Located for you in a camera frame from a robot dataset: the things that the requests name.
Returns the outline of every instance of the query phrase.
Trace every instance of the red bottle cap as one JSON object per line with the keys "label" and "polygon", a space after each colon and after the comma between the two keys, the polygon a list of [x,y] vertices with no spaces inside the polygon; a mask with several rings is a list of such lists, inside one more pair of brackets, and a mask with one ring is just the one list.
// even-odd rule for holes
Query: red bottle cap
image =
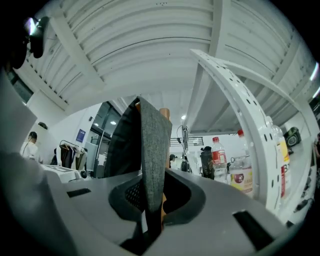
{"label": "red bottle cap", "polygon": [[238,130],[239,137],[244,136],[244,131],[242,129]]}

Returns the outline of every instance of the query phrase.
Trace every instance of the black slot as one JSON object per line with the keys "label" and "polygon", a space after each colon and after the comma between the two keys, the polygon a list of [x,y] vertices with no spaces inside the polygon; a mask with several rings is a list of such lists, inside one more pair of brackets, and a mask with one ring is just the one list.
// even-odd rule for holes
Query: black slot
{"label": "black slot", "polygon": [[81,195],[84,195],[84,194],[87,194],[91,192],[90,189],[88,188],[80,188],[80,189],[77,189],[77,190],[73,190],[73,191],[68,191],[67,194],[70,198],[73,198],[73,197],[77,197],[77,196],[81,196]]}
{"label": "black slot", "polygon": [[260,224],[245,211],[233,214],[243,231],[246,233],[257,251],[273,242],[273,238],[260,226]]}

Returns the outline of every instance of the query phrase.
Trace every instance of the person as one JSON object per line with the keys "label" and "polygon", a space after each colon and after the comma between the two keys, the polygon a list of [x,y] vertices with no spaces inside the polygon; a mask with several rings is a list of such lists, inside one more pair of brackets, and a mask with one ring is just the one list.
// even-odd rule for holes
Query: person
{"label": "person", "polygon": [[174,154],[171,154],[171,155],[169,156],[169,161],[170,161],[170,163],[169,163],[169,168],[171,168],[171,162],[176,161],[176,156],[175,156]]}
{"label": "person", "polygon": [[320,132],[317,135],[317,139],[314,142],[314,151],[316,156],[316,168],[320,168]]}
{"label": "person", "polygon": [[39,149],[36,145],[38,135],[35,131],[31,131],[28,137],[28,142],[22,144],[20,155],[23,158],[33,159],[40,164],[43,163],[43,160],[40,156]]}

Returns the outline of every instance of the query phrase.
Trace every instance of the man in white shirt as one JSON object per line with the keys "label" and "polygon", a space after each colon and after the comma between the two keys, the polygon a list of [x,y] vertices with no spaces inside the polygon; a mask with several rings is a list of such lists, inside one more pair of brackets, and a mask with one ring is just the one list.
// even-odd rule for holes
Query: man in white shirt
{"label": "man in white shirt", "polygon": [[30,132],[28,137],[28,142],[24,142],[22,144],[20,155],[23,158],[33,159],[39,162],[40,164],[42,164],[43,160],[40,156],[39,149],[36,146],[37,138],[38,138],[38,135],[35,131]]}

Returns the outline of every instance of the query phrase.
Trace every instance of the black mesh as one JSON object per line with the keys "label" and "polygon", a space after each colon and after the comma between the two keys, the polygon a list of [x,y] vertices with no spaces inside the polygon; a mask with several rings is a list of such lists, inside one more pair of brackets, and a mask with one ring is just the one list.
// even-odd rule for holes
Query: black mesh
{"label": "black mesh", "polygon": [[144,198],[141,180],[125,191],[125,199],[127,199],[130,204],[137,207],[141,212],[145,210]]}

